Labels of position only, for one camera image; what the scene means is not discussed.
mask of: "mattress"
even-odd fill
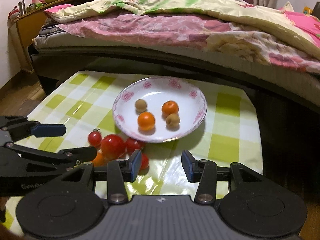
[[[283,88],[286,91],[297,95],[300,98],[306,99],[310,102],[309,108],[316,110],[320,106],[320,82],[316,76],[308,73],[288,70],[274,65],[262,65],[256,62],[250,62],[245,59],[232,56],[230,54],[223,54],[220,52],[208,52],[187,47],[169,47],[169,46],[147,46],[137,45],[132,43],[104,41],[93,38],[82,38],[71,35],[66,32],[53,34],[48,37],[36,37],[34,39],[34,46],[41,52],[101,52],[101,48],[118,47],[123,50],[123,55],[127,55],[128,49],[134,49],[137,56],[145,53],[144,49],[151,49],[153,52],[159,51],[168,56],[180,57],[188,62],[188,59],[197,59],[210,64],[198,65],[197,67],[204,68],[210,71],[216,71],[215,65],[223,66],[235,70],[237,72],[246,73],[259,80],[267,81],[277,87]]]

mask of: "white ceramic bowl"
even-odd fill
[[[147,111],[156,119],[155,128],[149,132],[139,130],[139,113],[134,105],[138,99],[147,102]],[[174,130],[168,129],[162,118],[161,107],[169,100],[179,105],[180,125]],[[112,112],[117,127],[127,136],[148,143],[163,143],[182,138],[197,129],[207,113],[207,101],[198,87],[184,80],[150,77],[125,88],[117,96]]]

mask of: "thermos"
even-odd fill
[[[18,7],[19,7],[20,16],[26,14],[26,7],[24,5],[24,0],[18,3]]]

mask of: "orange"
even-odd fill
[[[177,114],[179,112],[179,106],[175,101],[167,101],[163,104],[162,113],[164,113],[166,116],[169,114]]]
[[[97,156],[94,158],[93,161],[91,161],[93,163],[93,166],[94,167],[99,167],[99,166],[103,166],[105,165],[105,160],[104,160],[104,157],[102,155],[102,153],[100,152],[97,152]]]
[[[140,130],[142,131],[149,131],[154,128],[156,124],[156,119],[153,114],[149,112],[141,113],[138,116],[138,125]]]

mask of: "checkered tablecloth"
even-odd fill
[[[69,78],[41,102],[28,116],[41,123],[63,123],[67,133],[63,137],[29,137],[20,145],[58,152],[60,149],[88,146],[87,136],[100,128],[103,136],[122,134],[112,118],[112,105],[117,95],[133,82],[146,75],[109,74],[80,71]],[[262,152],[259,125],[255,109],[246,93],[237,88],[188,80],[199,87],[208,103],[204,122],[193,133],[162,144],[147,144],[149,170],[134,183],[127,183],[132,194],[190,194],[193,198],[198,183],[187,181],[181,166],[181,152],[190,150],[196,159],[210,159],[218,166],[241,162],[262,173]],[[226,182],[218,182],[217,198],[228,193]],[[106,183],[97,182],[96,194],[106,197]],[[20,234],[15,219],[15,207],[20,198],[7,203],[5,225]]]

